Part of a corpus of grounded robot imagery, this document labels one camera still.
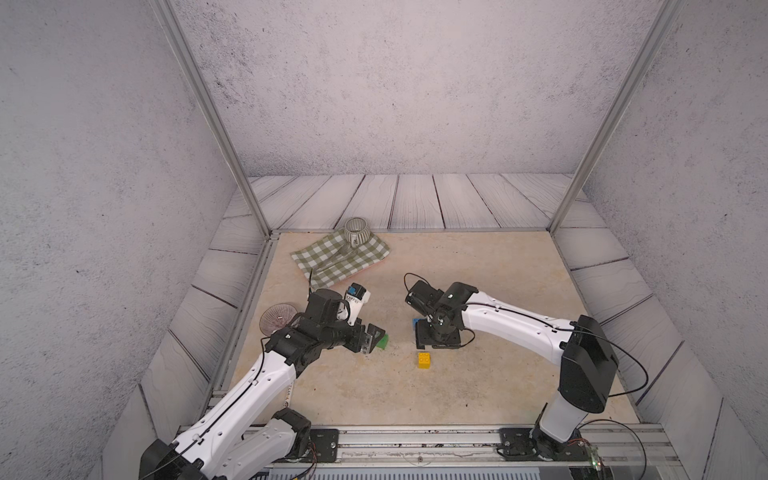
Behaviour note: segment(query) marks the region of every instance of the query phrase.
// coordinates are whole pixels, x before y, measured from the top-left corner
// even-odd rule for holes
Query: enclosure
[[[644,366],[632,392],[617,350],[627,394],[587,417],[644,450],[584,427],[615,478],[643,451],[645,478],[768,477],[765,2],[0,12],[0,471],[136,479],[259,358],[267,307],[306,306],[290,253],[362,217],[391,253],[331,288],[369,288],[389,345],[324,353],[256,422],[340,430],[316,476],[571,478],[495,451],[553,365],[479,333],[417,369],[413,272],[588,314]]]

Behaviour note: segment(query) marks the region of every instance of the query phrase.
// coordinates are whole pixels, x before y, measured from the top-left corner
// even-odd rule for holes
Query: wooden panel
[[[445,228],[498,228],[498,222],[466,175],[435,175],[434,179]]]
[[[147,406],[136,386],[101,453],[104,478],[136,480],[141,454],[156,438]]]
[[[432,175],[399,176],[389,228],[443,228]]]
[[[279,176],[279,177],[249,177],[250,187],[253,190],[253,194],[256,195],[256,200],[259,202],[273,194],[277,189],[287,184],[293,179],[293,177]],[[243,194],[240,189],[236,189],[230,205],[227,207],[227,211],[224,212],[224,218],[237,217],[240,215],[250,215],[248,205],[245,203]]]
[[[260,202],[266,222],[272,228],[277,228],[285,223],[329,178],[328,175],[298,177],[280,188],[263,202]]]
[[[384,230],[392,216],[397,175],[366,175],[336,227],[352,217],[366,219],[372,229]]]
[[[574,202],[561,227],[605,228],[605,222],[589,202]]]
[[[572,273],[587,311],[598,322],[607,320],[651,294],[629,260],[590,266]]]
[[[225,218],[219,223],[214,239],[209,248],[228,250],[241,253],[259,253],[264,245],[264,235],[261,233],[256,218],[247,217]]]
[[[549,219],[499,174],[472,174],[469,180],[491,209],[500,227],[544,228]]]
[[[571,182],[571,179],[563,174],[503,175],[550,218],[558,209],[565,195],[565,189]],[[579,196],[585,200],[587,198],[583,192]]]
[[[192,284],[234,306],[240,306],[257,258],[248,253],[208,250]]]
[[[768,478],[768,461],[727,403],[720,411],[704,480]]]
[[[681,465],[656,465],[660,480],[690,480]]]
[[[605,323],[603,331],[609,340],[616,342],[642,362],[650,381],[656,378],[683,341],[655,296]],[[632,390],[642,385],[645,380],[642,369],[621,351],[615,351],[627,388]],[[630,395],[638,400],[646,389],[647,387]]]
[[[91,474],[88,476],[88,480],[102,480],[103,475],[101,471],[101,455],[98,456],[96,464],[91,469]]]
[[[683,344],[637,405],[646,422],[659,422],[691,478],[702,478],[722,395]]]
[[[561,228],[554,240],[570,269],[628,257],[627,251],[607,228]]]
[[[363,175],[334,175],[286,221],[283,229],[328,229],[352,200]]]
[[[176,438],[180,425],[191,425],[198,420],[206,401],[207,387],[203,373],[179,342],[166,333],[141,380],[160,440],[170,442]]]
[[[196,288],[190,288],[168,328],[211,378],[235,316],[237,309]]]

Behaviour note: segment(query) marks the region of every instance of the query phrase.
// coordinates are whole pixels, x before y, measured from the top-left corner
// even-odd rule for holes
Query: metal bracket
[[[315,449],[317,463],[334,463],[339,451],[339,430],[311,429],[310,445]],[[277,460],[275,463],[286,463],[287,460]],[[312,454],[304,455],[298,463],[312,463]]]
[[[506,462],[531,462],[541,460],[531,439],[530,429],[499,429],[502,444],[498,453]],[[587,462],[589,454],[584,446],[565,446],[555,453],[556,462]]]

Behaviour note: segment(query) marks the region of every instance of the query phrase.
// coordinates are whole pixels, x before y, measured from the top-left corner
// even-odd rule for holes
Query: black mounting plate
[[[531,429],[499,429],[502,444],[498,453],[507,462],[530,462],[539,460],[535,445],[531,439]],[[578,444],[563,446],[560,452],[554,454],[556,462],[588,462],[589,455],[583,446]]]
[[[427,345],[433,349],[457,349],[462,344],[462,338],[458,330],[450,333],[445,342],[441,343],[429,335],[429,322],[427,319],[419,319],[416,322],[416,348],[424,350]]]
[[[339,448],[339,430],[311,429],[310,445],[314,446],[317,463],[334,463]],[[300,458],[297,463],[312,463],[312,461],[312,452],[307,451],[307,454]],[[284,462],[287,462],[284,458],[275,461],[275,463]]]

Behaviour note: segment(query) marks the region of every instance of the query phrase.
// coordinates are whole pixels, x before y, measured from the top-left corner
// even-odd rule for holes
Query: black joint housing
[[[149,475],[147,480],[208,480],[208,477],[200,472],[202,466],[200,459],[195,463],[189,463],[186,458],[176,452],[175,447],[157,439],[141,454],[138,478],[143,478],[150,472],[163,467]]]
[[[290,458],[292,460],[301,458],[310,443],[310,429],[312,428],[312,422],[293,409],[282,409],[272,415],[272,418],[283,420],[290,425],[290,428],[296,433],[296,440],[293,442],[293,447],[285,458]]]
[[[585,412],[605,410],[619,365],[611,344],[604,338],[597,320],[582,315],[563,351],[558,391],[568,403]]]
[[[447,291],[437,290],[419,280],[408,291],[406,303],[424,317],[416,323],[416,348],[427,345],[433,348],[455,349],[461,345],[458,334],[464,329],[462,307],[478,289],[465,283],[455,282]]]

